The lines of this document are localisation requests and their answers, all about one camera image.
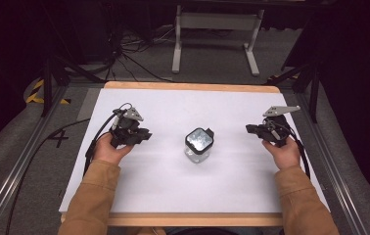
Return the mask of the white table mat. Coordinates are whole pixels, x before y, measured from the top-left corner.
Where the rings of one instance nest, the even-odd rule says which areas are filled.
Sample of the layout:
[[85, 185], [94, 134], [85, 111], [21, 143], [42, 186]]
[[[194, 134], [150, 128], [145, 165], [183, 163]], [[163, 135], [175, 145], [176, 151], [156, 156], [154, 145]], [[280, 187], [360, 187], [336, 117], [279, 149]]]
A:
[[[80, 184], [91, 140], [126, 105], [152, 136], [121, 161], [113, 212], [279, 212], [277, 168], [246, 125], [285, 103], [280, 93], [103, 89], [60, 210], [67, 211]], [[214, 143], [209, 157], [194, 164], [185, 156], [185, 137], [198, 127], [210, 128]]]

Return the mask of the person's right hand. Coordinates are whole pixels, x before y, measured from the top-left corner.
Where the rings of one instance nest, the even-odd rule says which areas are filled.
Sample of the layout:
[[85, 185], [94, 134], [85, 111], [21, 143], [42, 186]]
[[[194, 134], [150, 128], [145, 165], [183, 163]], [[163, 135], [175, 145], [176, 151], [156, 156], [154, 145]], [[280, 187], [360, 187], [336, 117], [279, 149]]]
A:
[[262, 145], [272, 155], [274, 163], [279, 169], [300, 165], [300, 150], [292, 138], [288, 137], [286, 144], [282, 147], [277, 147], [265, 140], [262, 141]]

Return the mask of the black tripod stand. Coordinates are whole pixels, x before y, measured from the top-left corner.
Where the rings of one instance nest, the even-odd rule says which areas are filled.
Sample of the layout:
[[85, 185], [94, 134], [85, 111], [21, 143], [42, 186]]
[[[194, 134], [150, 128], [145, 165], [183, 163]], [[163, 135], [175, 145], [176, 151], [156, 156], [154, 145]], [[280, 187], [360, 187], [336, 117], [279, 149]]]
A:
[[66, 71], [66, 68], [72, 69], [76, 73], [95, 83], [105, 83], [105, 80], [100, 79], [92, 72], [83, 69], [64, 57], [56, 54], [50, 55], [44, 64], [42, 74], [42, 79], [44, 81], [43, 117], [48, 115], [53, 106], [52, 80], [55, 80], [60, 87], [66, 87], [70, 83], [69, 73]]
[[303, 93], [307, 86], [310, 86], [310, 98], [308, 103], [308, 113], [314, 123], [317, 122], [317, 99], [319, 91], [318, 67], [316, 64], [305, 64], [298, 68], [291, 69], [280, 75], [272, 75], [267, 79], [265, 85], [275, 86], [293, 76], [297, 75], [292, 90], [295, 93]]

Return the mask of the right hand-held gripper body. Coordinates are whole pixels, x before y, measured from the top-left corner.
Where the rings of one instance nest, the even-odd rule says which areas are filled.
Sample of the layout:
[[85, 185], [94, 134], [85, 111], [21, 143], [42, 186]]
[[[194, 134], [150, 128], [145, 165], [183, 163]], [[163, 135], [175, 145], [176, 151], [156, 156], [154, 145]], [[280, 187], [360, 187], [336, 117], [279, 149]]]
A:
[[262, 124], [254, 127], [254, 134], [259, 138], [275, 143], [278, 147], [286, 144], [286, 139], [294, 133], [285, 114], [299, 111], [299, 106], [271, 106], [264, 114]]

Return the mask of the clear jar with black lid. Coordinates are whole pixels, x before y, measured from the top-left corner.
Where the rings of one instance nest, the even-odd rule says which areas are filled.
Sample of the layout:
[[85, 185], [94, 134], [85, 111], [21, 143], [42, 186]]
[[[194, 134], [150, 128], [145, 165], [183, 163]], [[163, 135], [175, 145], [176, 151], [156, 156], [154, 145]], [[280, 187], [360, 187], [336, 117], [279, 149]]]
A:
[[200, 164], [210, 155], [214, 143], [214, 132], [198, 127], [185, 137], [185, 156], [194, 164]]

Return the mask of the white metal stand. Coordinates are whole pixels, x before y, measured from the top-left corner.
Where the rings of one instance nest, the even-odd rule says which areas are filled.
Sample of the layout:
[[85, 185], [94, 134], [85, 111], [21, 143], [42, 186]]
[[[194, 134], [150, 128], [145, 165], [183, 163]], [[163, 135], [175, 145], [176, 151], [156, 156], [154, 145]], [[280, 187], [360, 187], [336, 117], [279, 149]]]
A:
[[180, 72], [181, 32], [183, 29], [201, 30], [219, 37], [221, 37], [221, 32], [249, 31], [251, 38], [242, 45], [242, 48], [246, 54], [252, 76], [259, 76], [259, 68], [254, 56], [254, 44], [260, 32], [263, 15], [263, 10], [257, 10], [254, 14], [185, 12], [181, 5], [177, 5], [174, 22], [175, 45], [171, 71], [173, 73]]

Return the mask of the yellow black hazard tape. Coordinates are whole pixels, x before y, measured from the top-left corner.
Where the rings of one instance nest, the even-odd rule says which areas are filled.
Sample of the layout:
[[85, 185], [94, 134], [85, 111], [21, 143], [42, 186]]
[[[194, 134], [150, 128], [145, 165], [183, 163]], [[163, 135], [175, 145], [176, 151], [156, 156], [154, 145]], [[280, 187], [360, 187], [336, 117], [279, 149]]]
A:
[[44, 98], [40, 96], [40, 91], [43, 88], [44, 80], [40, 78], [33, 86], [32, 90], [30, 91], [29, 95], [25, 99], [27, 103], [38, 103], [43, 104]]

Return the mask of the aluminium frame rail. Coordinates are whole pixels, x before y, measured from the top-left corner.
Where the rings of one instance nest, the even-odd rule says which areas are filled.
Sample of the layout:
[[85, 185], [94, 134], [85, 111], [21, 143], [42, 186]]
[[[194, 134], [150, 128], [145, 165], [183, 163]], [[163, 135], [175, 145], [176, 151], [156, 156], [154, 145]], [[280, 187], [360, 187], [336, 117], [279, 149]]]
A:
[[52, 114], [56, 108], [60, 105], [60, 102], [67, 92], [65, 86], [59, 86], [53, 95], [51, 107], [47, 112], [45, 117], [41, 117], [37, 124], [35, 125], [32, 133], [25, 144], [23, 151], [12, 167], [11, 171], [4, 180], [2, 187], [0, 189], [0, 216], [4, 209], [7, 207], [9, 201], [14, 195], [18, 184], [20, 183], [24, 169], [29, 165], [30, 156], [35, 152], [36, 144], [39, 142], [41, 134], [45, 130], [48, 121], [50, 120]]
[[306, 150], [311, 152], [311, 166], [318, 171], [317, 179], [323, 186], [324, 196], [329, 202], [330, 209], [347, 222], [351, 235], [368, 235], [357, 205], [353, 200], [342, 171], [336, 165], [323, 132], [318, 123], [314, 123], [309, 114], [309, 103], [302, 94], [296, 94], [296, 101], [301, 106], [301, 117], [296, 123], [302, 122], [301, 139], [305, 142]]

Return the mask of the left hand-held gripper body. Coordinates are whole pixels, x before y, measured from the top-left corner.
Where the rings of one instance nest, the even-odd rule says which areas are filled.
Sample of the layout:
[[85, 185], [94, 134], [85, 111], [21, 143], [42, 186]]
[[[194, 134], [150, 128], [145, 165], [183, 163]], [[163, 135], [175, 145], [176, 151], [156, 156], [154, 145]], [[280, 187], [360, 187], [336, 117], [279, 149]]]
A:
[[139, 127], [140, 121], [144, 119], [134, 107], [129, 109], [114, 110], [116, 115], [115, 121], [110, 128], [110, 133], [113, 136], [111, 144], [117, 148], [120, 145], [133, 146], [144, 141], [141, 138]]

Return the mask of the person's left hand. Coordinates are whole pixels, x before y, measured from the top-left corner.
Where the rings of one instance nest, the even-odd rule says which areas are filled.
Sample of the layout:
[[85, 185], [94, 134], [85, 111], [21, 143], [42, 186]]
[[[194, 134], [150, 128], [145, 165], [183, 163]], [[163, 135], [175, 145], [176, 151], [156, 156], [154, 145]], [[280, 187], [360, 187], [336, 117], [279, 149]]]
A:
[[112, 139], [113, 136], [110, 133], [106, 133], [99, 138], [94, 149], [94, 160], [119, 165], [122, 158], [132, 151], [133, 147], [129, 145], [125, 145], [119, 149], [115, 148], [111, 144]]

